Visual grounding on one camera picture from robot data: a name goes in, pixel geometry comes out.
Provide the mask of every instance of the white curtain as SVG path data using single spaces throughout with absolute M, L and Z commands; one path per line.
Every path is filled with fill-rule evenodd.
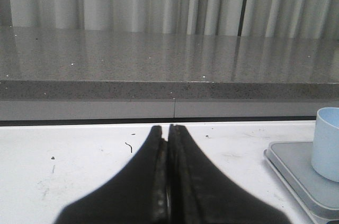
M 339 0 L 0 0 L 0 9 L 1 25 L 339 39 Z

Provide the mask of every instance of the light blue cup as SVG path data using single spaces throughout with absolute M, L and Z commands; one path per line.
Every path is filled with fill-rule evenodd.
M 319 109 L 313 139 L 312 167 L 339 182 L 339 108 Z

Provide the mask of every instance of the black object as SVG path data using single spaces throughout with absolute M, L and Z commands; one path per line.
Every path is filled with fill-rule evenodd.
M 130 162 L 88 196 L 65 207 L 56 224 L 167 223 L 167 142 L 160 126 Z
M 290 223 L 282 212 L 227 178 L 184 126 L 169 129 L 168 171 L 172 223 Z

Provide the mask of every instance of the speckled countertop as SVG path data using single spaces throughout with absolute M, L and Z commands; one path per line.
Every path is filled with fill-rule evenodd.
M 0 27 L 0 100 L 338 100 L 339 41 Z

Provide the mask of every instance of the white table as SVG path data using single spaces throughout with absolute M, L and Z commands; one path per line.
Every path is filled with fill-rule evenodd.
M 263 151 L 271 141 L 312 140 L 314 121 L 181 124 L 238 185 L 285 212 L 292 223 L 312 223 Z M 114 176 L 153 125 L 0 127 L 0 223 L 53 223 L 62 207 Z M 169 124 L 160 125 L 167 138 Z

